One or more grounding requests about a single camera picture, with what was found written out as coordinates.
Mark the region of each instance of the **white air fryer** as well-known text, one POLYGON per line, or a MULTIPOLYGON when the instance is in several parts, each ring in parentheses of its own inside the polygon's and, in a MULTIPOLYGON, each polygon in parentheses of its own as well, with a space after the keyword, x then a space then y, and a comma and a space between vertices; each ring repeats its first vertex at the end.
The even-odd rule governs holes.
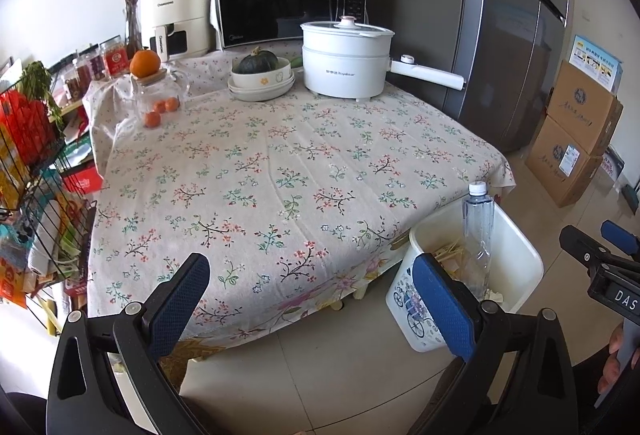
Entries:
POLYGON ((163 62, 210 49, 209 0, 140 0, 142 45, 163 62))

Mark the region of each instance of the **tile floor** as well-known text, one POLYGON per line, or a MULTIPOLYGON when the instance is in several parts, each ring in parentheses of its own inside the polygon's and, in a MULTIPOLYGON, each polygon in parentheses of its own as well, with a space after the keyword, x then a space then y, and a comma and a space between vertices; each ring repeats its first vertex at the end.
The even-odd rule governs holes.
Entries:
MULTIPOLYGON (((595 182, 578 203, 558 209, 524 166, 525 156, 509 156, 518 186, 502 206, 542 256, 545 276, 521 312, 555 309, 572 361, 578 362, 607 342, 620 319, 588 298, 586 271, 561 252, 558 235, 573 224, 603 241, 600 224, 606 219, 640 235, 640 219, 614 190, 595 182)), ((326 309, 266 338, 192 361, 182 394, 238 435, 406 433, 452 355, 446 349, 418 354, 409 347, 385 304, 394 273, 373 282, 364 300, 347 299, 340 312, 326 309)), ((33 336, 42 334, 36 323, 37 333, 25 341, 31 354, 17 349, 6 332, 18 338, 29 318, 16 317, 14 309, 0 306, 0 382, 6 389, 46 395, 55 344, 46 335, 36 341, 33 336), (25 358, 31 362, 26 370, 25 358)), ((506 376, 505 366, 492 397, 499 396, 506 376)), ((130 384, 122 376, 120 381, 134 417, 148 427, 130 384)))

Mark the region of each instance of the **green pumpkin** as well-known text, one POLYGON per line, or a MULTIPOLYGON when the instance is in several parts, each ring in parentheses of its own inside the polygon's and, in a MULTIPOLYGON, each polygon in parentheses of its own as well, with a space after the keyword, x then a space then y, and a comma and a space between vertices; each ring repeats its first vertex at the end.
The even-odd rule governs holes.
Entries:
POLYGON ((254 51, 242 58, 234 70, 236 74, 261 74, 278 68, 278 57, 269 50, 256 47, 254 51))

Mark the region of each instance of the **green vegetable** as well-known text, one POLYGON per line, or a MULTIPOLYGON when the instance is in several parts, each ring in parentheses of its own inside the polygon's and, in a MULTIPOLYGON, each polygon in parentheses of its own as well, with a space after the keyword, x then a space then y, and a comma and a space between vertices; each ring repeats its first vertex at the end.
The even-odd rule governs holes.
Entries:
POLYGON ((254 51, 242 58, 234 71, 236 74, 260 74, 278 68, 278 57, 271 51, 256 47, 254 51))
POLYGON ((24 68, 16 88, 18 92, 23 94, 28 100, 39 100, 46 104, 49 107, 49 112, 56 126, 59 130, 62 130, 65 123, 62 120, 60 107, 54 101, 51 92, 49 92, 50 86, 51 74, 45 69, 41 61, 34 61, 24 68))

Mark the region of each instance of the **small orange fruit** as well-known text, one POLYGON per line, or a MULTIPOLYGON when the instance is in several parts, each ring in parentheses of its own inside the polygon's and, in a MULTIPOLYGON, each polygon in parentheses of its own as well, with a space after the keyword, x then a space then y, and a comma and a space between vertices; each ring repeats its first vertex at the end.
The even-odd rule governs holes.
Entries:
POLYGON ((166 108, 164 108, 164 101, 156 101, 154 103, 154 112, 157 112, 158 114, 164 114, 165 110, 166 108))
POLYGON ((133 55, 129 70, 136 78, 146 78, 160 70, 160 57, 152 50, 139 50, 133 55))
POLYGON ((160 126, 160 114, 157 112, 147 112, 145 114, 145 126, 146 128, 156 128, 156 126, 160 126))
POLYGON ((180 101, 178 98, 169 98, 164 102, 164 108, 168 112, 175 112, 180 107, 180 101))

